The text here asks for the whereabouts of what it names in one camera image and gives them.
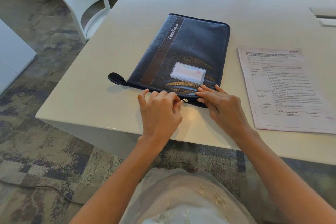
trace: hand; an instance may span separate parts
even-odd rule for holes
[[[199,102],[207,105],[210,117],[227,133],[233,140],[246,132],[254,131],[247,122],[240,99],[229,95],[218,85],[212,90],[202,85],[198,88]]]
[[[154,91],[146,103],[148,92],[146,89],[138,95],[143,124],[143,135],[139,140],[161,151],[182,121],[182,102],[175,92]]]

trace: white cabinet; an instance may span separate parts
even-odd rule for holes
[[[0,94],[34,59],[36,52],[0,20]]]

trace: brown stripe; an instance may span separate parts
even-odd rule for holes
[[[175,22],[171,26],[170,30],[168,31],[165,39],[163,40],[162,44],[160,45],[159,49],[157,50],[156,54],[153,57],[152,62],[150,63],[149,67],[147,68],[145,74],[143,75],[140,83],[143,85],[151,85],[162,62],[166,58],[166,55],[174,42],[174,39],[179,32],[182,23],[184,21],[183,17],[177,17]]]

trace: person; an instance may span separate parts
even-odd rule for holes
[[[240,99],[219,86],[202,85],[196,95],[211,118],[246,154],[272,200],[293,224],[336,223],[336,211],[261,139],[245,117]],[[176,93],[138,96],[143,135],[124,162],[70,223],[255,223],[219,182],[203,170],[152,169],[139,183],[182,121]]]

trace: black leather portfolio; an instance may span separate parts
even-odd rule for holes
[[[211,89],[221,85],[229,36],[226,23],[169,14],[130,78],[125,81],[117,73],[108,78],[151,92],[174,91],[180,99],[206,107],[195,93],[202,84]]]

